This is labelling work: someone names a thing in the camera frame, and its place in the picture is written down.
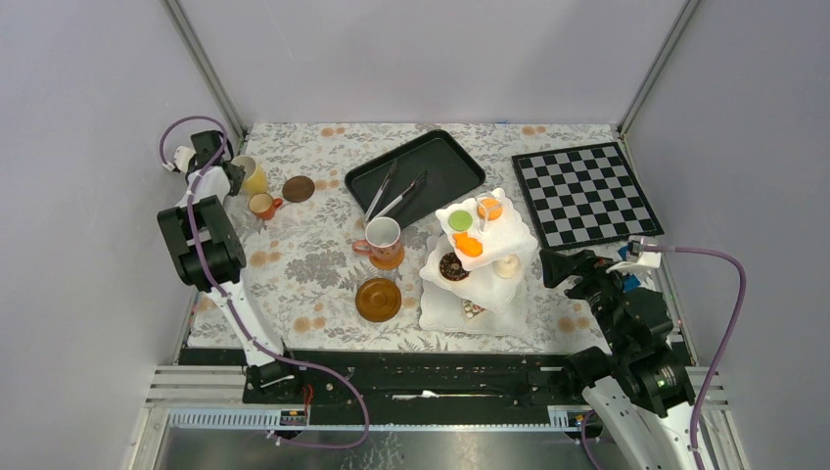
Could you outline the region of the yellow cup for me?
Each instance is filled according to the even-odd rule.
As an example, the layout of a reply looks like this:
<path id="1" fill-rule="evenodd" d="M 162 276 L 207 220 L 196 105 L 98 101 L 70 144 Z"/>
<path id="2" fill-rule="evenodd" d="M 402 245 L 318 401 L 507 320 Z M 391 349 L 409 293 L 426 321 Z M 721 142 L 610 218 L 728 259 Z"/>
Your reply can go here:
<path id="1" fill-rule="evenodd" d="M 262 166 L 250 156 L 238 156 L 231 161 L 244 172 L 242 190 L 249 196 L 268 192 L 268 182 Z"/>

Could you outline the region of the cream round mousse cake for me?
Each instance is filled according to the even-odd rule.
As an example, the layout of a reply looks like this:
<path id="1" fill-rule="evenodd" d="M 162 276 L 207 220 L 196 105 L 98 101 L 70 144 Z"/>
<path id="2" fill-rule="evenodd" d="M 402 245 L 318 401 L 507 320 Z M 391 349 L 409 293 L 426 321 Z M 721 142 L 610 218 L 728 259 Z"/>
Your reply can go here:
<path id="1" fill-rule="evenodd" d="M 522 270 L 522 262 L 517 255 L 510 255 L 493 263 L 493 272 L 502 279 L 516 277 Z"/>

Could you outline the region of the white cup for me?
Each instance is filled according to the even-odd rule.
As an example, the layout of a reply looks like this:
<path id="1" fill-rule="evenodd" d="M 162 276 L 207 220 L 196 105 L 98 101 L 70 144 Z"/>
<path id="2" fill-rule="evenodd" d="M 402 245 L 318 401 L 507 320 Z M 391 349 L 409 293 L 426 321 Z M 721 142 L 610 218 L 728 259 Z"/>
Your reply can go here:
<path id="1" fill-rule="evenodd" d="M 249 198 L 248 209 L 261 220 L 271 220 L 283 204 L 282 198 L 274 198 L 267 193 L 261 193 Z"/>

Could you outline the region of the orange macaron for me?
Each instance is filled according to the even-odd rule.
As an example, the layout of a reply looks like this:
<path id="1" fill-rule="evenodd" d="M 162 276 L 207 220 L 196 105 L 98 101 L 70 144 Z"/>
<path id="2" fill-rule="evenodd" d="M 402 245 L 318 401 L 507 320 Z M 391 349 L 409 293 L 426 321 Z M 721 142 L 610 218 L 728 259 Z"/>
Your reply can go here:
<path id="1" fill-rule="evenodd" d="M 503 204 L 497 198 L 484 197 L 477 200 L 477 214 L 482 221 L 495 221 L 503 211 Z"/>

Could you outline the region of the white three-tier dessert stand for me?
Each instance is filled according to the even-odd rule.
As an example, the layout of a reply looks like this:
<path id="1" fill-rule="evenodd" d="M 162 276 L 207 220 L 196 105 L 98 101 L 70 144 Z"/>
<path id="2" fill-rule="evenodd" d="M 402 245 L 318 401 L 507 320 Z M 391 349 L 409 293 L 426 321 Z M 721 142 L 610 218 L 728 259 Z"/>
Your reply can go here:
<path id="1" fill-rule="evenodd" d="M 477 200 L 494 197 L 503 204 L 503 214 L 495 221 L 482 221 L 477 214 Z M 454 211 L 467 211 L 473 218 L 472 227 L 465 231 L 478 239 L 484 252 L 468 258 L 455 248 L 453 231 L 447 219 Z M 470 335 L 520 336 L 527 330 L 528 277 L 531 258 L 538 252 L 538 242 L 522 220 L 513 202 L 501 187 L 454 203 L 435 211 L 440 233 L 427 241 L 427 256 L 419 275 L 423 281 L 419 326 L 428 331 L 463 333 Z M 452 282 L 438 272 L 441 257 L 454 252 L 468 278 Z M 493 272 L 493 263 L 510 255 L 522 262 L 521 272 L 514 278 L 502 279 Z M 464 318 L 462 301 L 469 300 L 486 309 L 472 320 Z"/>

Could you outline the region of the orange fish pastry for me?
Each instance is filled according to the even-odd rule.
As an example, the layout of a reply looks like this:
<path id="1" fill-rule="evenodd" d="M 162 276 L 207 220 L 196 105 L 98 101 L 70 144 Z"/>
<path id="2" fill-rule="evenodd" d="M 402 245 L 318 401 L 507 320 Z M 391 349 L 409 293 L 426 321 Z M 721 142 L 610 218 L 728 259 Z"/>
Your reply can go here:
<path id="1" fill-rule="evenodd" d="M 468 258 L 479 257 L 484 252 L 483 244 L 468 232 L 456 232 L 452 234 L 455 248 Z"/>

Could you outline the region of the dark brown saucer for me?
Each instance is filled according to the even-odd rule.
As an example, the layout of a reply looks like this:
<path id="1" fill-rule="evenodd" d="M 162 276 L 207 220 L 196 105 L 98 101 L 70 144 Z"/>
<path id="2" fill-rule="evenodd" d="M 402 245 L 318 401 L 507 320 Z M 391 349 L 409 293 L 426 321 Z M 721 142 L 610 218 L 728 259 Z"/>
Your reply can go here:
<path id="1" fill-rule="evenodd" d="M 283 185 L 283 199 L 291 203 L 301 203 L 308 200 L 315 192 L 316 186 L 307 176 L 294 176 Z"/>

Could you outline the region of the pink strawberry cake slice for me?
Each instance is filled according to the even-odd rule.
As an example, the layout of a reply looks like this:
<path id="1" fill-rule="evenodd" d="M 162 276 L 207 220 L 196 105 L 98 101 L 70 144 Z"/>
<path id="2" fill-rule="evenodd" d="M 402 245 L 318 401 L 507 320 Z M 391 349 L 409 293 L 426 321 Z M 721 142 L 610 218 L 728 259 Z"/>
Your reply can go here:
<path id="1" fill-rule="evenodd" d="M 485 312 L 486 309 L 480 305 L 477 305 L 469 300 L 462 301 L 462 313 L 464 318 L 467 320 L 472 320 Z"/>

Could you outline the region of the green macaron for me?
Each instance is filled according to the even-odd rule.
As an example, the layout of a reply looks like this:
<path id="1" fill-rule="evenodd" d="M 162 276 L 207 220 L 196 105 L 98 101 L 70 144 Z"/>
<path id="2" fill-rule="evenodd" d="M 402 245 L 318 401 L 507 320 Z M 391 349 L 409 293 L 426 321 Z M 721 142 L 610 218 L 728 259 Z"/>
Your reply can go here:
<path id="1" fill-rule="evenodd" d="M 449 227 L 455 232 L 469 230 L 473 222 L 474 218 L 468 211 L 453 211 L 447 219 Z"/>

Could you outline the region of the chocolate sprinkle donut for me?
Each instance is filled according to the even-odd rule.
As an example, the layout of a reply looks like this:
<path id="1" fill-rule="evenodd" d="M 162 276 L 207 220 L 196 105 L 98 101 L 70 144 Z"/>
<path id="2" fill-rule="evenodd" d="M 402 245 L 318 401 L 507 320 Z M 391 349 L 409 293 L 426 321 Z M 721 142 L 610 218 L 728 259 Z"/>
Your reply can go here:
<path id="1" fill-rule="evenodd" d="M 438 272 L 443 279 L 452 282 L 464 280 L 470 275 L 454 252 L 446 253 L 441 257 Z"/>

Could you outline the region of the small tan saucer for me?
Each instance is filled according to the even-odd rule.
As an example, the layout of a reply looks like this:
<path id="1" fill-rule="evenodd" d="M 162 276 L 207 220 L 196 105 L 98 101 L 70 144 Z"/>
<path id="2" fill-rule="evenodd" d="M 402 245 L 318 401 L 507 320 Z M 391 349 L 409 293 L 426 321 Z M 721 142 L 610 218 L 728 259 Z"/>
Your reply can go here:
<path id="1" fill-rule="evenodd" d="M 381 258 L 370 256 L 369 260 L 376 268 L 380 270 L 393 270 L 398 268 L 402 264 L 404 258 L 405 249 L 403 247 L 400 247 L 397 250 L 397 253 L 393 256 Z"/>

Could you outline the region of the large brown saucer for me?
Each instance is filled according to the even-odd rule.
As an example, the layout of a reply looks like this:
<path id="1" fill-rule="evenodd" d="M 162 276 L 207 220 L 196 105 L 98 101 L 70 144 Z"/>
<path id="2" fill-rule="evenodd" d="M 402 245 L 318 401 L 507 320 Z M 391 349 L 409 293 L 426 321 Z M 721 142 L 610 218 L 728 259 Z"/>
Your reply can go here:
<path id="1" fill-rule="evenodd" d="M 402 296 L 390 279 L 373 278 L 363 283 L 355 294 L 358 314 L 367 321 L 385 322 L 400 310 Z"/>

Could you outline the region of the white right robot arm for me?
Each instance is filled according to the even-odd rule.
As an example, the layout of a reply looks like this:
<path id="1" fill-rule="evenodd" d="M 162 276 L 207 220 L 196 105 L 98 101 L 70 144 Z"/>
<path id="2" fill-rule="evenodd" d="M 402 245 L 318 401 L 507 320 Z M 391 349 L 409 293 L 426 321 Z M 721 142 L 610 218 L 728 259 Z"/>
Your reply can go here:
<path id="1" fill-rule="evenodd" d="M 700 451 L 701 433 L 692 422 L 692 382 L 669 344 L 667 304 L 659 292 L 625 287 L 634 274 L 658 268 L 661 256 L 652 246 L 629 246 L 623 260 L 590 250 L 540 251 L 545 287 L 576 278 L 566 296 L 588 303 L 609 347 L 567 356 L 548 383 L 591 406 L 631 467 L 701 469 L 711 460 Z"/>

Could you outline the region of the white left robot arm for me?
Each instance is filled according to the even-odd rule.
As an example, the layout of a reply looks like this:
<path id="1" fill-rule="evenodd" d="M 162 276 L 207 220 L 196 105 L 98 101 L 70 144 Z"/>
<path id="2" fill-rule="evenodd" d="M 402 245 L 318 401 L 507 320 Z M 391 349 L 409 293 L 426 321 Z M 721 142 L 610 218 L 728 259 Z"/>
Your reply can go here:
<path id="1" fill-rule="evenodd" d="M 184 174 L 185 194 L 160 211 L 161 235 L 181 281 L 195 287 L 224 314 L 240 341 L 249 369 L 268 371 L 266 390 L 281 402 L 302 393 L 300 372 L 280 364 L 284 343 L 268 327 L 246 284 L 247 257 L 225 211 L 226 197 L 241 190 L 244 170 L 225 159 L 219 130 L 191 136 L 194 150 L 178 150 L 165 166 Z"/>

